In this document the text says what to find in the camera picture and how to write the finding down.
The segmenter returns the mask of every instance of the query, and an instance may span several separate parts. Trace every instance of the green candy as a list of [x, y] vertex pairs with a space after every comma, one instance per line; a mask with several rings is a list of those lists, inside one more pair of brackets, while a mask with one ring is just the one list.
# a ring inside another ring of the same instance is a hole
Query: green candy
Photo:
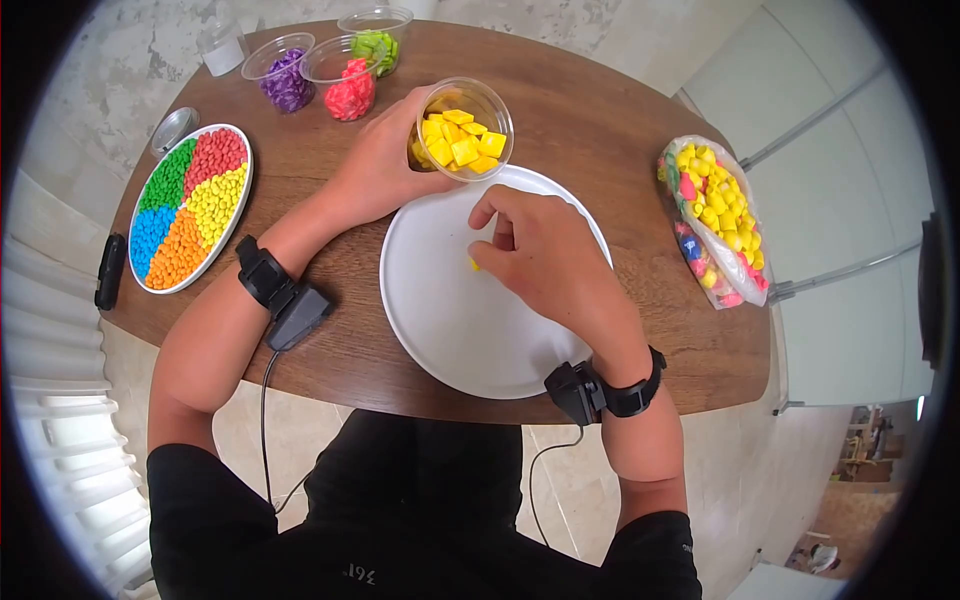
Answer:
[[196, 139], [188, 139], [163, 158], [147, 184], [137, 212], [169, 206], [176, 210], [183, 200], [183, 176], [186, 175], [197, 147]]
[[376, 76], [383, 77], [389, 75], [396, 68], [399, 44], [396, 43], [393, 36], [387, 32], [362, 32], [350, 40], [350, 50], [353, 51], [353, 57], [355, 59], [366, 59], [367, 65], [370, 65], [374, 62], [373, 50], [376, 48], [377, 41], [382, 41], [383, 45], [387, 48], [386, 56], [383, 57], [380, 65], [376, 67]]

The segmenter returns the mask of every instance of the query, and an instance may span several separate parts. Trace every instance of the round white plate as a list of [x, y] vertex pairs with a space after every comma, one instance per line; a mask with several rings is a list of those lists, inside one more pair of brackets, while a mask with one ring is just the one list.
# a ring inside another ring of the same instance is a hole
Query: round white plate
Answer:
[[[217, 125], [207, 125], [206, 127], [201, 127], [195, 132], [187, 135], [181, 141], [177, 142], [177, 145], [170, 149], [170, 152], [167, 153], [167, 156], [169, 156], [170, 153], [172, 153], [174, 150], [179, 148], [180, 144], [184, 143], [186, 140], [195, 139], [197, 137], [200, 137], [206, 132], [215, 132], [220, 129], [231, 130], [232, 132], [236, 133], [237, 135], [240, 136], [240, 139], [243, 140], [244, 146], [247, 147], [247, 178], [244, 179], [243, 189], [240, 191], [240, 199], [237, 200], [236, 210], [233, 211], [233, 216], [230, 217], [229, 223], [227, 223], [227, 226], [224, 228], [224, 234], [220, 236], [220, 239], [217, 240], [217, 243], [214, 244], [213, 248], [210, 249], [210, 252], [206, 255], [204, 262], [200, 263], [200, 266], [197, 267], [197, 269], [194, 270], [194, 272], [190, 274], [186, 279], [184, 279], [177, 285], [173, 287], [169, 287], [165, 290], [155, 290], [153, 288], [147, 287], [147, 284], [143, 282], [143, 279], [136, 274], [136, 270], [133, 268], [133, 263], [131, 262], [131, 258], [130, 258], [131, 240], [128, 239], [127, 240], [127, 262], [130, 263], [130, 270], [131, 270], [131, 273], [133, 273], [133, 278], [136, 279], [136, 282], [140, 284], [140, 287], [147, 290], [151, 294], [173, 294], [175, 292], [179, 292], [186, 286], [196, 281], [197, 277], [203, 275], [204, 271], [206, 271], [206, 269], [211, 264], [213, 264], [213, 261], [214, 259], [216, 259], [217, 254], [219, 254], [220, 251], [224, 248], [224, 246], [227, 245], [227, 241], [229, 241], [230, 235], [233, 234], [233, 230], [237, 226], [237, 221], [240, 220], [240, 215], [243, 213], [243, 207], [247, 204], [247, 196], [248, 194], [250, 194], [250, 186], [251, 186], [251, 183], [253, 182], [253, 149], [250, 147], [250, 140], [247, 139], [247, 136], [243, 132], [241, 132], [239, 129], [233, 127], [232, 125], [228, 125], [226, 123], [218, 123]], [[161, 162], [163, 161], [160, 161], [156, 164], [156, 167], [154, 167], [154, 171], [157, 169], [157, 167], [160, 166]], [[151, 171], [150, 177], [153, 177], [153, 176], [154, 176], [154, 172]], [[143, 198], [143, 191], [146, 188], [147, 188], [147, 184], [144, 183], [143, 189], [140, 190], [140, 195], [137, 196], [136, 198], [137, 207], [140, 206], [140, 199]], [[186, 204], [181, 203], [180, 208], [178, 208], [178, 210], [184, 210], [185, 207], [186, 207]], [[130, 229], [127, 231], [128, 238], [130, 238], [130, 231], [133, 231], [133, 224], [136, 223], [137, 214], [138, 214], [138, 210], [135, 208], [133, 210], [133, 216], [130, 219]]]
[[560, 196], [576, 206], [612, 266], [600, 228], [570, 192], [508, 165], [492, 179], [421, 198], [396, 214], [380, 254], [380, 297], [400, 343], [425, 371], [467, 394], [515, 399], [541, 394], [547, 375], [563, 361], [587, 359], [590, 349], [470, 266], [467, 246], [490, 241], [496, 219], [474, 231], [467, 217], [496, 183]]

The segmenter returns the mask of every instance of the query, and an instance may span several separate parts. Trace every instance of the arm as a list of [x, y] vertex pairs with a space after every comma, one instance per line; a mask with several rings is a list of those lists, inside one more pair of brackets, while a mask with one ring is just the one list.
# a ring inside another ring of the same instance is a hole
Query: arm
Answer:
[[[652, 359], [636, 307], [600, 252], [586, 219], [556, 197], [495, 185], [470, 213], [472, 228], [496, 215], [493, 243], [469, 253], [533, 310], [593, 349], [595, 369], [614, 387], [650, 376]], [[686, 512], [684, 435], [661, 383], [650, 407], [626, 419], [603, 415], [603, 442], [620, 478], [617, 530], [645, 515]]]
[[[442, 173], [416, 173], [407, 166], [407, 136], [427, 91], [413, 90], [364, 127], [334, 178], [257, 240], [293, 278], [343, 231], [456, 185]], [[370, 165], [376, 165], [375, 177]], [[190, 444], [216, 455], [213, 414], [233, 395], [270, 320], [240, 284], [238, 272], [236, 264], [226, 268], [163, 341], [150, 390], [148, 451]]]

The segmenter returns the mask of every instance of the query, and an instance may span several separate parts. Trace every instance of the black wrist strap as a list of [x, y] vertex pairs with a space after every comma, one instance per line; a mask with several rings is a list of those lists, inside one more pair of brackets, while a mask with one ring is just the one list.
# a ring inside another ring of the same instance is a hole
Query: black wrist strap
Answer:
[[244, 288], [276, 320], [290, 300], [297, 294], [297, 284], [276, 262], [267, 249], [258, 248], [256, 239], [248, 235], [237, 244], [240, 273], [237, 278]]
[[589, 361], [576, 367], [564, 362], [543, 382], [550, 399], [574, 422], [589, 425], [600, 422], [606, 408], [617, 417], [638, 415], [650, 406], [660, 388], [660, 372], [666, 369], [666, 358], [652, 346], [653, 369], [649, 379], [641, 379], [629, 388], [613, 388]]

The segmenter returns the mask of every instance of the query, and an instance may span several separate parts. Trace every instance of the person in background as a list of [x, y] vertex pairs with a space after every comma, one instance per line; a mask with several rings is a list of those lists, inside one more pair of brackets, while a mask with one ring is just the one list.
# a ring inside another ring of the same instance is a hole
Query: person in background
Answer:
[[[344, 231], [457, 185], [407, 166], [408, 135], [427, 93], [417, 88], [371, 120], [336, 175], [259, 236], [292, 278]], [[496, 185], [465, 225], [480, 229], [494, 217], [493, 243], [469, 248], [477, 265], [589, 344], [611, 386], [650, 377], [640, 315], [577, 209]], [[213, 416], [270, 321], [238, 270], [228, 265], [197, 296], [156, 360], [147, 479], [153, 568], [165, 600], [701, 597], [684, 436], [664, 385], [643, 413], [620, 419], [604, 411], [620, 517], [601, 566], [516, 531], [519, 425], [355, 410], [305, 479], [306, 521], [279, 534], [274, 507], [220, 461], [213, 439]]]
[[806, 562], [806, 568], [811, 573], [823, 573], [826, 570], [833, 570], [840, 566], [840, 559], [837, 558], [838, 549], [836, 546], [827, 546], [816, 543], [810, 548], [810, 560]]

